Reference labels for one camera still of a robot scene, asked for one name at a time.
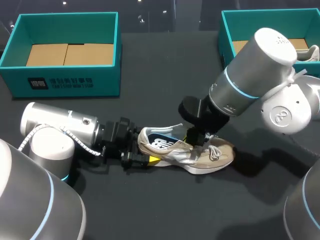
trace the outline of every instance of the cable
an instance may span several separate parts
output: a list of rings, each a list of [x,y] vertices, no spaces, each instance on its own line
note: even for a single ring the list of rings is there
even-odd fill
[[[48,124],[42,124],[39,125],[37,127],[35,127],[23,140],[23,142],[21,143],[21,145],[19,146],[18,150],[21,152],[26,144],[30,141],[30,139],[32,138],[33,135],[35,135],[36,132],[38,132],[39,130],[43,129],[43,128],[55,128],[59,131],[62,131],[63,133],[67,134],[70,138],[72,138],[77,144],[79,144],[84,150],[86,150],[88,153],[98,157],[101,155],[100,152],[94,151],[92,149],[90,149],[89,147],[87,147],[79,138],[77,138],[72,132],[70,132],[65,126],[60,126],[60,127],[55,127],[55,126],[51,126]]]
[[[70,138],[72,138],[77,144],[79,144],[84,150],[86,150],[88,153],[98,157],[101,155],[101,152],[94,151],[87,147],[79,138],[77,138],[72,132],[70,132],[65,126],[61,126],[59,129],[61,129],[64,133],[66,133]]]

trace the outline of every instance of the black table surface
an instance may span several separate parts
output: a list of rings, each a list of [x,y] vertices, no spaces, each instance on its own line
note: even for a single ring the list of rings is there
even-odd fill
[[[18,147],[20,120],[29,102],[97,116],[130,118],[138,126],[182,121],[186,95],[199,98],[222,71],[217,32],[124,33],[119,98],[12,99],[0,79],[0,138]],[[109,159],[96,166],[77,159],[70,184],[86,207],[85,240],[287,239],[282,212],[287,195],[317,158],[287,136],[267,130],[260,102],[232,118],[218,135],[240,151],[229,167],[192,175],[179,167],[132,168]],[[313,151],[312,123],[295,139]]]

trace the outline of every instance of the teal box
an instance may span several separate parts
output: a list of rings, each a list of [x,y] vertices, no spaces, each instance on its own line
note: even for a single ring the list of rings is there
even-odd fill
[[[26,66],[34,44],[113,44],[110,65]],[[0,60],[15,98],[120,94],[122,41],[117,12],[20,14]]]
[[[277,30],[288,39],[304,39],[308,47],[320,47],[320,12],[317,8],[222,11],[218,50],[225,68],[236,56],[233,41],[247,41],[260,28]],[[320,61],[297,62],[296,72],[320,77]]]

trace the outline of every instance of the shoe sole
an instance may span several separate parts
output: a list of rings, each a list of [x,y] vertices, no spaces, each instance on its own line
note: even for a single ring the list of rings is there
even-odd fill
[[[180,164],[178,162],[174,162],[174,163],[170,163],[167,162],[165,160],[161,160],[160,162],[158,162],[157,164],[153,165],[153,167],[167,167],[167,166],[178,166],[183,168],[184,170],[188,171],[191,174],[194,175],[201,175],[201,174],[210,174],[210,173],[214,173],[216,171],[219,171],[225,167],[227,167],[229,164],[231,164],[233,162],[230,161],[227,164],[223,165],[223,166],[219,166],[219,167],[214,167],[214,168],[196,168],[196,167],[192,167],[189,165],[185,165],[185,164]]]

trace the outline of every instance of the sneaker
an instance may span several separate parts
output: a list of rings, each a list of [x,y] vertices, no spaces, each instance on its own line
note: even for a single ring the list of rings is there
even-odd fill
[[[144,127],[137,142],[143,154],[152,156],[153,166],[175,165],[191,174],[212,173],[234,160],[234,146],[226,140],[211,135],[203,146],[192,146],[183,141],[186,133],[182,123],[169,127]]]
[[[311,46],[307,50],[297,50],[298,62],[315,62],[320,60],[320,51],[317,45]]]

